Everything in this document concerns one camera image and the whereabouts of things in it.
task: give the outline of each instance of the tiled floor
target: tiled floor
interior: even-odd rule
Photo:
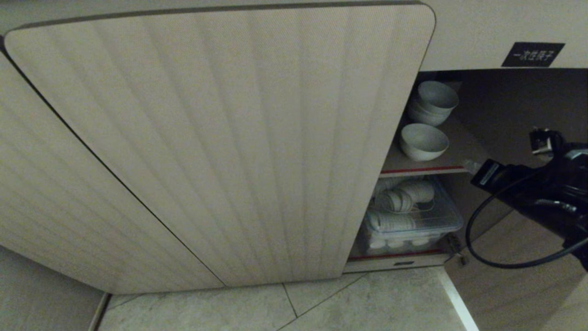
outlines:
[[[113,296],[99,331],[477,331],[443,267],[335,280]]]

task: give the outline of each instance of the plastic storage container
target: plastic storage container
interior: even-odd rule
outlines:
[[[406,179],[429,181],[435,190],[435,197],[431,202],[417,203],[406,212],[381,210],[371,202],[360,232],[365,237],[362,246],[367,255],[424,251],[445,234],[463,226],[463,219],[453,201],[434,176]],[[384,220],[388,217],[393,217],[393,224],[378,222],[380,218]]]

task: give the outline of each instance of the cabinet shelf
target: cabinet shelf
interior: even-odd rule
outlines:
[[[395,139],[390,146],[379,178],[465,173],[467,170],[463,167],[463,163],[466,160],[483,163],[489,157],[478,140],[455,116],[450,116],[439,126],[439,129],[449,137],[449,148],[443,155],[431,161],[413,161],[404,155]]]

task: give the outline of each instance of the red edge strip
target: red edge strip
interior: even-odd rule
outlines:
[[[400,170],[382,170],[381,174],[393,174],[393,173],[418,173],[420,171],[438,171],[438,170],[453,170],[453,169],[464,169],[459,165],[453,167],[436,167],[436,168],[420,168],[420,169],[400,169]]]
[[[415,255],[426,255],[434,253],[443,253],[441,249],[425,250],[416,253],[404,253],[404,254],[388,254],[388,255],[377,255],[377,256],[357,256],[350,257],[347,261],[358,261],[358,260],[372,260],[372,259],[386,259],[388,257],[403,257],[403,256],[415,256]]]

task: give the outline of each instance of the cabinet door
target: cabinet door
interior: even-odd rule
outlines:
[[[20,29],[6,47],[226,284],[339,276],[433,12],[230,9]]]
[[[0,56],[0,244],[110,293],[222,283]]]

